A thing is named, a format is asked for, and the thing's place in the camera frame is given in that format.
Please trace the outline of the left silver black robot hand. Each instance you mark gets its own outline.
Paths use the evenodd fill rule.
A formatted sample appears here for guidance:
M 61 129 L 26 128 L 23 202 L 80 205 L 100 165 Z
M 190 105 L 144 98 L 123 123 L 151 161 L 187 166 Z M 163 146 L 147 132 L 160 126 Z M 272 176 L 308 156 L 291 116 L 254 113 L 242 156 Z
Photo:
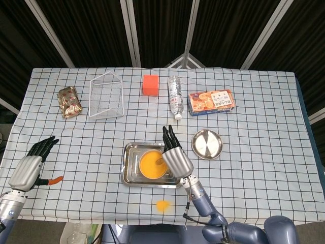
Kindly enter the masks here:
M 55 179 L 42 179 L 40 171 L 52 147 L 59 142 L 51 136 L 34 144 L 27 155 L 23 157 L 14 170 L 9 185 L 13 190 L 29 192 L 35 186 L 50 186 L 63 180 L 63 176 Z

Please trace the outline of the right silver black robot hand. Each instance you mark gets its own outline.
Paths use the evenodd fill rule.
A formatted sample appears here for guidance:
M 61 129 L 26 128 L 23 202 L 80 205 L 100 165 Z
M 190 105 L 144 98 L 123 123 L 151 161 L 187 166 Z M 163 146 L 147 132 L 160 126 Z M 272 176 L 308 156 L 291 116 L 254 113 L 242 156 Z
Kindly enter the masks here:
M 164 151 L 162 158 L 175 178 L 186 178 L 193 172 L 193 164 L 184 152 L 171 125 L 163 126 Z

